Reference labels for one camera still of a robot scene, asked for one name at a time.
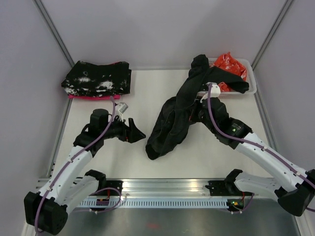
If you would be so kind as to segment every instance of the metal frame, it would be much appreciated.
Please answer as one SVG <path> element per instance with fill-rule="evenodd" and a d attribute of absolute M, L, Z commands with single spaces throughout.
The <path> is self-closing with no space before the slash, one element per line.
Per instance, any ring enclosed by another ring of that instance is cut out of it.
<path fill-rule="evenodd" d="M 38 8 L 42 18 L 47 24 L 47 27 L 51 31 L 53 37 L 55 38 L 57 44 L 59 45 L 62 53 L 64 54 L 66 60 L 68 61 L 71 67 L 74 66 L 74 61 L 66 48 L 62 38 L 60 37 L 51 17 L 49 16 L 48 11 L 46 10 L 44 4 L 41 0 L 33 0 L 34 4 Z M 253 63 L 252 68 L 255 69 L 258 65 L 261 57 L 263 56 L 266 48 L 270 44 L 272 38 L 274 37 L 276 31 L 278 30 L 281 22 L 284 20 L 289 9 L 292 7 L 294 0 L 286 0 L 284 3 L 279 15 L 277 16 L 274 24 L 272 25 L 267 37 L 265 38 L 261 48 L 259 49 Z M 260 117 L 266 132 L 269 145 L 277 150 L 277 144 L 273 135 L 272 128 L 270 127 L 270 121 L 261 98 L 261 93 L 259 86 L 257 86 L 257 93 L 255 94 L 256 103 L 260 113 Z M 70 111 L 71 100 L 68 99 L 66 108 L 63 113 L 63 119 L 58 131 L 58 135 L 54 144 L 54 149 L 51 157 L 51 164 L 46 178 L 41 178 L 38 180 L 37 188 L 42 187 L 49 179 L 51 172 L 53 171 L 53 166 L 57 158 L 59 151 L 60 143 L 62 140 L 66 120 Z M 123 195 L 129 198 L 148 198 L 154 197 L 157 198 L 205 198 L 209 197 L 209 190 L 205 189 L 207 181 L 211 179 L 122 179 L 124 181 L 123 185 Z M 312 236 L 312 232 L 309 227 L 309 223 L 306 217 L 296 217 L 296 221 L 300 230 L 301 235 L 303 236 Z M 30 225 L 25 226 L 22 235 L 35 235 L 33 227 Z"/>

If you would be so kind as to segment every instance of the black cloth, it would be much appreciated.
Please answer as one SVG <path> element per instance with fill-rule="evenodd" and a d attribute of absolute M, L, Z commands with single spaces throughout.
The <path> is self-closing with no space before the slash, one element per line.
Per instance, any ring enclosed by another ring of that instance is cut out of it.
<path fill-rule="evenodd" d="M 238 76 L 218 67 L 209 68 L 205 55 L 199 55 L 191 63 L 189 76 L 179 89 L 176 97 L 168 99 L 162 107 L 152 134 L 146 145 L 150 159 L 155 160 L 172 151 L 188 133 L 192 106 L 199 91 L 208 90 L 207 83 L 225 82 L 233 90 L 244 93 L 249 84 Z"/>
<path fill-rule="evenodd" d="M 131 70 L 127 62 L 94 65 L 78 61 L 62 82 L 71 95 L 103 97 L 130 93 Z"/>

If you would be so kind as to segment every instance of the orange plastic bag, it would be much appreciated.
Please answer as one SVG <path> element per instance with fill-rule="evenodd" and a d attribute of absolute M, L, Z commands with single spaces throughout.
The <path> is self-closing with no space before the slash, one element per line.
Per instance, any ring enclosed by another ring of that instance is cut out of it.
<path fill-rule="evenodd" d="M 238 60 L 234 59 L 230 52 L 227 54 L 222 54 L 218 57 L 213 66 L 219 67 L 222 70 L 231 72 L 235 75 L 241 76 L 241 78 L 246 81 L 247 70 Z"/>

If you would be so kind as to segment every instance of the white wall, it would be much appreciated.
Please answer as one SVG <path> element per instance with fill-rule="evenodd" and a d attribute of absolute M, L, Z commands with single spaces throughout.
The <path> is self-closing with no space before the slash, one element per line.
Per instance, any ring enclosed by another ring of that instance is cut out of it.
<path fill-rule="evenodd" d="M 23 198 L 48 162 L 70 70 L 31 0 L 0 1 L 0 235 L 20 235 Z"/>
<path fill-rule="evenodd" d="M 306 170 L 315 169 L 314 9 L 295 1 L 255 70 L 279 152 Z"/>
<path fill-rule="evenodd" d="M 189 67 L 198 54 L 253 61 L 285 0 L 43 0 L 74 61 Z"/>

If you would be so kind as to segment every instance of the white table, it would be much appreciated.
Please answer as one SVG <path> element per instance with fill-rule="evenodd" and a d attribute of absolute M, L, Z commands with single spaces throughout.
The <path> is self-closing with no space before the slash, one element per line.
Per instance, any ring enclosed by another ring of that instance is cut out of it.
<path fill-rule="evenodd" d="M 188 70 L 138 70 L 132 72 L 131 94 L 120 99 L 129 105 L 124 118 L 134 119 L 136 126 L 147 138 L 134 144 L 117 138 L 105 140 L 93 160 L 81 175 L 90 169 L 101 171 L 108 178 L 224 178 L 233 169 L 262 177 L 270 175 L 248 157 L 221 144 L 201 123 L 189 128 L 180 145 L 157 160 L 150 160 L 145 145 L 158 118 L 162 105 L 175 96 Z M 264 141 L 266 135 L 253 95 L 239 95 L 221 99 L 230 116 L 251 127 Z M 110 101 L 85 101 L 74 99 L 66 122 L 55 170 L 69 155 L 76 136 L 89 123 L 94 109 L 112 112 Z"/>

